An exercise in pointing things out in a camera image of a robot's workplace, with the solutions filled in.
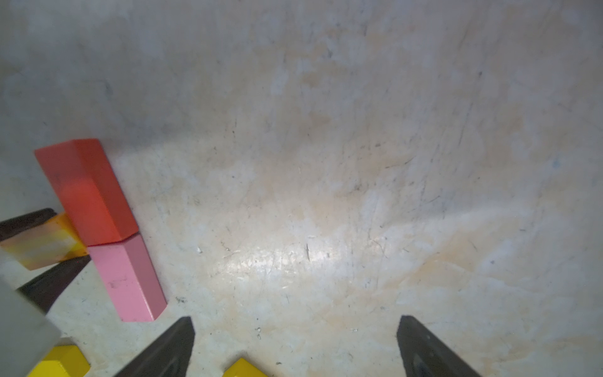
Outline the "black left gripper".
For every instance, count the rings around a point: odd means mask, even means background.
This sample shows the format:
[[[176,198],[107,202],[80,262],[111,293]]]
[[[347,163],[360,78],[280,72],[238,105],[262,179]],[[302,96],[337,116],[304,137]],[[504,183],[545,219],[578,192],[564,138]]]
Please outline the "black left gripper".
[[[0,222],[8,240],[56,216],[44,208]],[[1,375],[26,376],[53,348],[61,331],[46,316],[64,290],[91,261],[89,255],[56,264],[21,287],[1,279]]]

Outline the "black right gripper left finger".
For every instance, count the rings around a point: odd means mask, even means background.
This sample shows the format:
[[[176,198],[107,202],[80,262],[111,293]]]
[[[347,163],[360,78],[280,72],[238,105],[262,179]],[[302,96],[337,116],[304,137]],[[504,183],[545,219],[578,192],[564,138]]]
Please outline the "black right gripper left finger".
[[[191,317],[181,317],[120,370],[116,377],[185,377],[193,353],[195,335]]]

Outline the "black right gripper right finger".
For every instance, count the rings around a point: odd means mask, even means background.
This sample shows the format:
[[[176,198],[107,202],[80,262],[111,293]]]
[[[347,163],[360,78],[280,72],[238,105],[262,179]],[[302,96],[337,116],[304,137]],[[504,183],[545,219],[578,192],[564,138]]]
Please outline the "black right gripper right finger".
[[[400,318],[397,344],[408,377],[481,376],[413,316]]]

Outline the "orange cylinder block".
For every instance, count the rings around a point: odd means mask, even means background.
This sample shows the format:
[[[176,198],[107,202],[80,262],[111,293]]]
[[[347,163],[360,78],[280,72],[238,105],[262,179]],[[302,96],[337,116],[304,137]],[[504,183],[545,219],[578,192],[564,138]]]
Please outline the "orange cylinder block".
[[[66,213],[2,241],[1,249],[28,270],[88,255]]]

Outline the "long yellow block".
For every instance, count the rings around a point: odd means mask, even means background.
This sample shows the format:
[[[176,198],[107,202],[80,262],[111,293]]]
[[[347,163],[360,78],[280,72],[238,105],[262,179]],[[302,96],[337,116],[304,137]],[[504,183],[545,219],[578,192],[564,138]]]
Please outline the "long yellow block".
[[[245,358],[239,358],[230,367],[228,367],[223,377],[267,377],[260,369],[255,367]]]
[[[28,374],[28,377],[84,377],[90,364],[74,345],[53,347]]]

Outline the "red block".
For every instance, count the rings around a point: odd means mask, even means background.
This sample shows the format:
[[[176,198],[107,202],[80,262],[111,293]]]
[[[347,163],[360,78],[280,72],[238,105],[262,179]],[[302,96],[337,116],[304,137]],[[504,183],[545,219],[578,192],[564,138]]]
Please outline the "red block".
[[[99,140],[50,145],[36,149],[35,158],[86,246],[117,243],[139,232]]]

